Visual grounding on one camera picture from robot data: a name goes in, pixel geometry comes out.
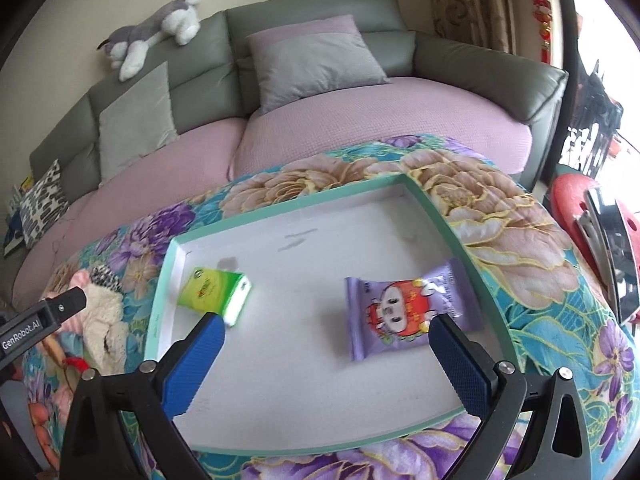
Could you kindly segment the red tape roll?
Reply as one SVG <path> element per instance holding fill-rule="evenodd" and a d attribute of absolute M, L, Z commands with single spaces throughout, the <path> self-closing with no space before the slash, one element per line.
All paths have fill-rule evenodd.
<path fill-rule="evenodd" d="M 74 370 L 77 370 L 79 374 L 82 374 L 91 368 L 83 358 L 78 358 L 77 356 L 66 356 L 63 363 L 65 368 L 73 368 Z"/>

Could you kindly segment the grey pillow middle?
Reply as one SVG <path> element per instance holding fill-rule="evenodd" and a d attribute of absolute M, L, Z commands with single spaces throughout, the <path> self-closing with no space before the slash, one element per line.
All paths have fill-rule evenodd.
<path fill-rule="evenodd" d="M 101 185 L 177 139 L 169 94 L 168 64 L 163 63 L 100 114 Z"/>

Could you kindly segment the purple baby wipes pack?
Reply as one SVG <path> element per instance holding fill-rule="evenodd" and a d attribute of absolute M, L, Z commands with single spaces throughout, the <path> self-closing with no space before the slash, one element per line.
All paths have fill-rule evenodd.
<path fill-rule="evenodd" d="M 352 359 L 428 344 L 431 322 L 446 314 L 465 332 L 484 328 L 469 275 L 452 258 L 411 280 L 345 280 Z"/>

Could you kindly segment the teal white tray box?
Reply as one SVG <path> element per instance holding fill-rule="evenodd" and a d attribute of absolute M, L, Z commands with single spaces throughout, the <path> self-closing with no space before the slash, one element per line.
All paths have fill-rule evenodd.
<path fill-rule="evenodd" d="M 200 318 L 177 299 L 199 266 L 252 288 L 190 408 L 194 450 L 239 456 L 359 448 L 433 426 L 461 403 L 427 346 L 350 355 L 346 278 L 417 278 L 463 249 L 416 182 L 388 174 L 239 214 L 175 237 L 144 354 L 159 359 Z"/>

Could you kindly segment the floral blue blanket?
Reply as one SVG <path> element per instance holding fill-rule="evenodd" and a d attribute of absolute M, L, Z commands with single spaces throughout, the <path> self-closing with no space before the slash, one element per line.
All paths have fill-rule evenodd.
<path fill-rule="evenodd" d="M 90 234 L 50 274 L 60 292 L 73 272 L 106 263 L 122 278 L 126 371 L 142 360 L 152 292 L 170 239 L 267 206 L 382 174 L 406 174 L 428 196 L 471 257 L 526 372 L 568 366 L 585 410 L 593 479 L 614 479 L 639 444 L 639 346 L 614 320 L 588 263 L 536 198 L 493 164 L 436 136 L 404 136 L 314 155 L 221 184 L 135 222 Z M 37 440 L 58 469 L 73 390 L 43 348 L 23 361 Z M 298 457 L 198 459 L 213 479 L 438 479 L 478 419 L 458 415 L 390 442 Z"/>

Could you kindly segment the husky plush toy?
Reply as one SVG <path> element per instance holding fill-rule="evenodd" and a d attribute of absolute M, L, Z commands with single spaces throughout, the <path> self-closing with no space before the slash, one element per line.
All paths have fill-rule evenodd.
<path fill-rule="evenodd" d="M 198 4 L 201 0 L 172 0 L 137 25 L 114 30 L 104 39 L 102 50 L 118 73 L 120 82 L 134 78 L 142 70 L 149 50 L 172 37 L 179 47 L 188 44 L 200 31 Z"/>

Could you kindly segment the grey purple pillow right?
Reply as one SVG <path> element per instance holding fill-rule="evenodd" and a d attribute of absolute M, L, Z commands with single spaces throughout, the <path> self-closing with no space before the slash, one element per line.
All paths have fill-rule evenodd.
<path fill-rule="evenodd" d="M 263 113 L 310 96 L 388 81 L 350 14 L 273 27 L 247 41 Z"/>

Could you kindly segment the black white patterned cloth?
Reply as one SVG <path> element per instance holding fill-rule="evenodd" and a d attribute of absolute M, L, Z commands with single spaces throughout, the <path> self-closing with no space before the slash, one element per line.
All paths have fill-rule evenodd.
<path fill-rule="evenodd" d="M 120 278 L 106 264 L 100 263 L 94 266 L 91 269 L 89 276 L 92 284 L 104 287 L 112 292 L 122 291 Z"/>

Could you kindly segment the cream lace cloth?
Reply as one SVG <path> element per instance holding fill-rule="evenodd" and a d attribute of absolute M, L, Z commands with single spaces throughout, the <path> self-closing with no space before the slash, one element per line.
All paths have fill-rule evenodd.
<path fill-rule="evenodd" d="M 85 349 L 102 375 L 125 373 L 128 324 L 122 320 L 122 294 L 90 283 L 80 312 Z"/>

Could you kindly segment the books beside sofa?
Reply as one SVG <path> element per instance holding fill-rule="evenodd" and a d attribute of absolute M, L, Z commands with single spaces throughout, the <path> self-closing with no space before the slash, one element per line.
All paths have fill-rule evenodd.
<path fill-rule="evenodd" d="M 4 234 L 2 243 L 2 257 L 5 259 L 25 246 L 21 220 L 21 202 L 34 185 L 34 175 L 30 172 L 20 185 L 14 185 L 13 187 L 8 203 L 8 213 L 6 214 L 6 234 Z"/>

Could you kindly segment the pink white fluffy sock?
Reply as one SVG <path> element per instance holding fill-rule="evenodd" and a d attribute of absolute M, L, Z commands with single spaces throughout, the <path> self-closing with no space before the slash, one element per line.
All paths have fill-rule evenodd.
<path fill-rule="evenodd" d="M 98 286 L 90 280 L 89 271 L 79 270 L 70 279 L 66 286 L 68 292 L 73 288 L 79 288 L 86 297 L 86 306 L 77 314 L 62 323 L 55 335 L 72 334 L 87 339 L 90 335 L 90 327 L 96 322 L 96 312 L 99 307 Z"/>

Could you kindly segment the black white patterned pillow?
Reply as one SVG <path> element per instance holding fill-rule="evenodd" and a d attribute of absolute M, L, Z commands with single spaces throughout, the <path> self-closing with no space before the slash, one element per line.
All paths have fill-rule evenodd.
<path fill-rule="evenodd" d="M 26 247 L 32 249 L 69 206 L 62 189 L 60 163 L 55 159 L 21 201 L 20 218 Z"/>

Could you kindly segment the grey sofa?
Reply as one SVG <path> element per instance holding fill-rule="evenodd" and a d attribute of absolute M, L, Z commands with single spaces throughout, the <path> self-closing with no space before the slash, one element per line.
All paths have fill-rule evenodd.
<path fill-rule="evenodd" d="M 196 14 L 177 0 L 100 50 L 111 73 L 30 154 L 24 244 L 1 261 L 22 310 L 78 269 L 76 252 L 129 288 L 163 262 L 195 204 L 230 181 L 322 153 L 420 133 L 488 156 L 524 188 L 546 159 L 567 84 L 558 68 L 408 29 L 397 0 L 268 0 Z"/>

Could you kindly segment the green tissue pack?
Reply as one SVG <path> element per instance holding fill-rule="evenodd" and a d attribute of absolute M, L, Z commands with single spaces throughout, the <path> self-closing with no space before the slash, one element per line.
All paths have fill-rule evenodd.
<path fill-rule="evenodd" d="M 235 326 L 252 283 L 243 273 L 195 268 L 180 290 L 177 304 L 194 311 L 215 313 L 227 326 Z"/>

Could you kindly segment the patterned curtain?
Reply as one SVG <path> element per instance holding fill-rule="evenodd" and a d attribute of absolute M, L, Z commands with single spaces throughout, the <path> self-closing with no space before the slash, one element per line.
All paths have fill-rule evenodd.
<path fill-rule="evenodd" d="M 538 28 L 540 62 L 552 58 L 552 4 L 532 0 Z M 518 50 L 514 0 L 431 0 L 436 35 L 474 46 L 514 54 Z"/>

